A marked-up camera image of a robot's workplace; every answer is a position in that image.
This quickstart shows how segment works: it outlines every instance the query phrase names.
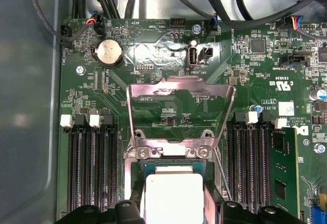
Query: metal socket lever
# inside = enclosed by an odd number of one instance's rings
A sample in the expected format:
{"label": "metal socket lever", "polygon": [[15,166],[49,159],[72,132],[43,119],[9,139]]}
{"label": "metal socket lever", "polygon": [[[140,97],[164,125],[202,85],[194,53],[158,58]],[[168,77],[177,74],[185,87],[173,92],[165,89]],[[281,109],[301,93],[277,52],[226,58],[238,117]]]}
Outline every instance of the metal socket lever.
{"label": "metal socket lever", "polygon": [[[225,106],[223,114],[221,116],[220,122],[217,127],[218,133],[215,137],[206,138],[201,137],[198,139],[184,139],[180,143],[169,143],[167,139],[146,139],[146,138],[137,138],[135,136],[135,127],[133,122],[133,109],[131,105],[131,99],[137,98],[140,96],[168,96],[173,91],[176,90],[188,90],[193,96],[219,96],[224,99],[228,99],[228,104]],[[128,116],[131,128],[131,149],[136,149],[142,147],[150,147],[153,149],[162,148],[163,152],[156,150],[156,153],[150,151],[149,153],[145,150],[142,153],[136,152],[136,157],[138,155],[145,156],[148,158],[148,155],[155,154],[156,157],[160,157],[161,154],[171,155],[170,152],[174,152],[172,155],[185,155],[187,158],[203,158],[201,155],[207,157],[207,153],[200,150],[202,146],[215,148],[218,145],[219,139],[223,133],[224,125],[226,124],[227,116],[231,110],[236,89],[232,85],[228,84],[217,84],[217,85],[208,85],[203,79],[197,76],[171,76],[167,79],[162,78],[157,84],[130,84],[127,86],[127,106],[128,106]]]}

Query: white connector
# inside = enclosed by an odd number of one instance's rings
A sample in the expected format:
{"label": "white connector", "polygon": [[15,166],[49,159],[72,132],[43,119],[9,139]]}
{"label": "white connector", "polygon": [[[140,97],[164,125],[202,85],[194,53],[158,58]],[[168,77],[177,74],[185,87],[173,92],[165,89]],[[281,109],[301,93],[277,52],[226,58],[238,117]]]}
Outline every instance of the white connector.
{"label": "white connector", "polygon": [[60,126],[64,128],[71,128],[73,126],[73,118],[69,114],[61,114]]}
{"label": "white connector", "polygon": [[258,122],[258,113],[256,111],[248,111],[245,116],[246,125],[250,125]]}
{"label": "white connector", "polygon": [[275,128],[277,128],[277,129],[288,127],[287,126],[287,118],[277,118],[274,121],[274,125],[275,125]]}
{"label": "white connector", "polygon": [[93,128],[100,128],[100,115],[90,115],[90,126]]}

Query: motherboard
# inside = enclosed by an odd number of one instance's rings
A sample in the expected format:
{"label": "motherboard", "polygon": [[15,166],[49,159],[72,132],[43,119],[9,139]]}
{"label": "motherboard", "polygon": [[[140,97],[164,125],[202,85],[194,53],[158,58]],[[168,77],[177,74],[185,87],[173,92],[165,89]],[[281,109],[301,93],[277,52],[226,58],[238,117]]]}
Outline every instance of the motherboard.
{"label": "motherboard", "polygon": [[[68,20],[61,30],[72,34],[84,24]],[[300,27],[327,34],[327,24]],[[235,87],[231,109],[224,114],[225,99],[185,90],[128,95],[131,84],[172,77]],[[106,209],[128,197],[130,100],[137,137],[174,143],[214,137],[222,127],[223,172],[214,167],[206,177],[225,175],[227,186],[216,179],[224,199],[230,195],[251,212],[277,206],[319,223],[313,218],[327,205],[326,85],[326,43],[285,25],[236,31],[210,20],[103,20],[62,49],[57,218],[80,205]],[[140,171],[131,174],[131,187]]]}

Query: green circuit board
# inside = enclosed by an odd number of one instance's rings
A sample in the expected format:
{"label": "green circuit board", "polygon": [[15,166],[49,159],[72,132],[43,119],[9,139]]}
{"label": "green circuit board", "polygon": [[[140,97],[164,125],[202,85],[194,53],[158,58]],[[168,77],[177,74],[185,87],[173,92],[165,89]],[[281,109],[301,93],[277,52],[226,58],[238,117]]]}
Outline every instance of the green circuit board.
{"label": "green circuit board", "polygon": [[[169,76],[190,75],[202,78],[207,84],[236,87],[229,121],[235,112],[246,113],[253,105],[269,111],[273,120],[287,119],[291,128],[285,130],[283,138],[287,150],[281,153],[285,158],[280,159],[281,154],[276,151],[270,154],[270,203],[310,223],[310,207],[319,204],[317,191],[327,180],[327,157],[314,150],[317,143],[327,143],[327,126],[325,119],[313,124],[313,119],[322,120],[325,113],[324,109],[318,111],[309,99],[310,91],[324,89],[327,83],[324,42],[303,37],[289,28],[277,29],[275,23],[242,31],[221,25],[213,31],[206,20],[183,20],[182,26],[174,26],[172,22],[169,19],[105,21],[105,38],[116,40],[124,50],[123,63],[115,68],[105,68],[93,58],[93,46],[103,39],[91,27],[74,42],[73,49],[62,50],[60,114],[73,115],[73,119],[81,114],[86,119],[90,114],[113,115],[117,149],[116,192],[112,200],[124,195],[123,151],[130,139],[127,85],[154,84]],[[76,32],[85,20],[69,20],[66,24]],[[194,34],[193,25],[200,25],[201,33]],[[301,27],[321,35],[327,32],[323,24],[303,23]],[[191,40],[197,41],[198,53],[208,48],[212,53],[189,69],[185,48]],[[288,64],[284,61],[288,56],[304,57],[305,61]],[[76,74],[78,66],[85,68],[85,74]],[[217,132],[224,106],[224,101],[218,98],[193,97],[184,91],[173,97],[134,100],[135,127],[148,138],[170,141],[198,138],[204,129]],[[227,167],[227,134],[225,131],[219,143],[224,167]],[[69,135],[61,128],[58,218],[67,213],[68,141]],[[94,204],[92,193],[89,203]]]}

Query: blue connector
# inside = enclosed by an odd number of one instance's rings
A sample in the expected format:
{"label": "blue connector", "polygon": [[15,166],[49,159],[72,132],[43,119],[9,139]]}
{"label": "blue connector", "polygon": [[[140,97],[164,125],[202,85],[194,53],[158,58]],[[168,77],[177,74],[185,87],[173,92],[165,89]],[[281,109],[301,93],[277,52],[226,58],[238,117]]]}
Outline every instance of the blue connector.
{"label": "blue connector", "polygon": [[319,206],[311,207],[311,224],[326,224],[326,212]]}

